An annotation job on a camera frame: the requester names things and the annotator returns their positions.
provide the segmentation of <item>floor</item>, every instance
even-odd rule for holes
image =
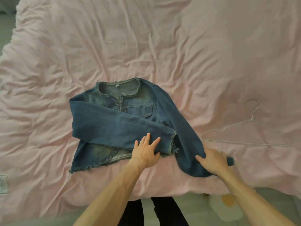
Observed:
[[[0,15],[0,55],[2,48],[9,43],[12,35],[12,29],[15,26],[14,17]],[[295,202],[289,195],[282,194],[269,188],[258,188],[257,192],[274,205],[281,213],[292,220],[296,225],[301,225],[301,218],[297,212]],[[181,197],[175,197],[181,211],[183,212],[190,226],[248,226],[246,218],[239,221],[225,223],[221,221],[216,213],[209,207],[207,199],[202,194],[185,194]],[[143,211],[145,216],[145,226],[158,226],[159,221],[153,210],[154,206],[151,199],[143,199]],[[9,226],[48,226],[64,225],[71,226],[80,216],[85,208],[63,214],[56,218],[34,219],[22,221]]]

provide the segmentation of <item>clothes hanger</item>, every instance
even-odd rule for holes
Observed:
[[[256,107],[256,109],[253,111],[253,114],[252,114],[251,119],[246,120],[246,121],[242,121],[242,122],[238,122],[238,123],[235,123],[235,124],[228,125],[228,126],[224,127],[222,130],[219,130],[219,129],[215,128],[215,129],[213,129],[213,130],[204,132],[204,133],[202,134],[202,137],[203,137],[203,135],[206,134],[206,133],[213,132],[213,131],[219,131],[219,132],[222,132],[222,131],[224,131],[225,129],[227,129],[228,127],[231,127],[231,126],[234,126],[234,125],[238,125],[238,124],[242,124],[242,123],[246,123],[246,122],[249,122],[249,121],[254,121],[255,123],[257,123],[257,124],[259,124],[259,125],[261,125],[261,126],[267,128],[267,129],[269,129],[269,130],[273,130],[272,128],[270,128],[270,127],[268,127],[268,126],[262,124],[261,122],[259,122],[259,121],[257,121],[257,120],[254,120],[254,113],[255,113],[255,111],[256,111],[256,110],[258,109],[258,107],[259,107],[259,102],[256,101],[255,99],[249,99],[249,100],[246,101],[244,104],[246,104],[246,103],[249,102],[249,101],[255,101],[255,102],[257,103],[257,107]],[[202,138],[202,139],[203,139],[203,140],[215,141],[215,142],[222,142],[222,143],[251,144],[251,145],[264,145],[264,146],[277,146],[277,147],[293,147],[293,145],[282,145],[282,144],[244,143],[244,142],[232,142],[232,141],[223,141],[223,140],[205,139],[205,138]]]

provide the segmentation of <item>denim jacket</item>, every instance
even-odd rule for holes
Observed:
[[[208,177],[195,159],[206,157],[201,140],[173,103],[156,84],[132,78],[97,83],[70,99],[72,136],[80,139],[70,173],[109,165],[131,158],[135,140],[147,132],[161,137],[155,152],[175,154],[180,169],[194,177]],[[233,165],[228,158],[228,165]]]

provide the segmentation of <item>jacket sleeve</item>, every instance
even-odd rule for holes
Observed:
[[[177,132],[175,142],[177,147],[179,147],[179,151],[176,153],[175,157],[180,169],[194,177],[210,176],[211,174],[195,159],[196,155],[199,155],[202,158],[206,157],[203,144],[198,135],[194,132],[186,119],[180,114],[170,96],[163,89],[154,85],[152,87],[152,91],[156,96],[160,107],[162,107],[164,112],[167,114],[173,128]],[[234,159],[228,157],[228,165],[232,166],[233,164]]]
[[[139,116],[85,101],[70,100],[72,136],[88,143],[133,149],[135,140],[148,132],[151,140],[161,137],[155,151],[171,152],[175,130]]]

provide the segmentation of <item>bed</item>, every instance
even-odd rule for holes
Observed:
[[[301,0],[20,0],[0,58],[0,225],[85,206],[126,160],[69,174],[78,139],[69,99],[97,81],[140,77],[162,87],[201,138],[247,120],[237,137],[292,147],[203,141],[234,157],[253,187],[301,198]],[[131,200],[224,194],[216,176],[193,178],[174,156],[146,169]]]

